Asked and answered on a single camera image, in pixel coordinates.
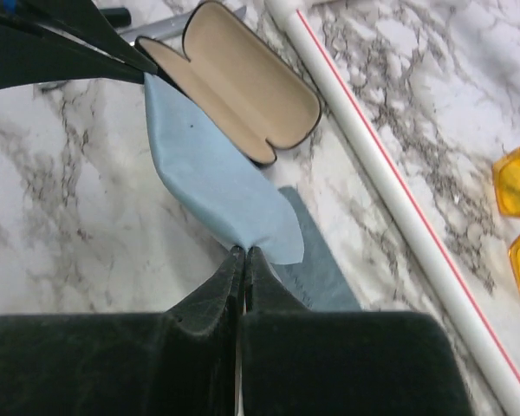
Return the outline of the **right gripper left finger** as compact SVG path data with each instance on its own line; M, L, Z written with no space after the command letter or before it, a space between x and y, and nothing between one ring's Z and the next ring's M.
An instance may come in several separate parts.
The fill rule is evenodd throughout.
M0 316L0 415L233 415L245 254L165 312Z

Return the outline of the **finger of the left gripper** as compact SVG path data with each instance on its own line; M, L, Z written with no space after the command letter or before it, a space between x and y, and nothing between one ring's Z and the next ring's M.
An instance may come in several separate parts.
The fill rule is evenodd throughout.
M156 65L122 39L92 1L17 1L16 13L67 32L142 72L157 72Z
M45 29L0 24L0 90L94 78L142 84L144 71Z

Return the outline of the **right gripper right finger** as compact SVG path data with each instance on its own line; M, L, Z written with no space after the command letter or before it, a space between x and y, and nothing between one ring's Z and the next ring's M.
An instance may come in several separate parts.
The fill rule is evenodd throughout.
M471 414L451 345L429 315L309 310L258 248L247 254L245 284L245 414Z

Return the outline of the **blue-grey glasses case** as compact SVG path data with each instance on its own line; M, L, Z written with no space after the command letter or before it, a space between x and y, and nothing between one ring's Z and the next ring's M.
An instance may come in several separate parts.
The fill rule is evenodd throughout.
M285 186L279 192L296 212L304 241L304 255L301 263L275 264L273 270L278 278L309 309L360 311L359 302L297 190Z

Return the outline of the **black glasses case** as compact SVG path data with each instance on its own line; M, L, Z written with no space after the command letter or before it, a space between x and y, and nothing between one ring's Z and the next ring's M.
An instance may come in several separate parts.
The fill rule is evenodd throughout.
M321 118L314 90L219 2L191 13L181 53L148 36L138 36L134 46L258 166L300 145Z

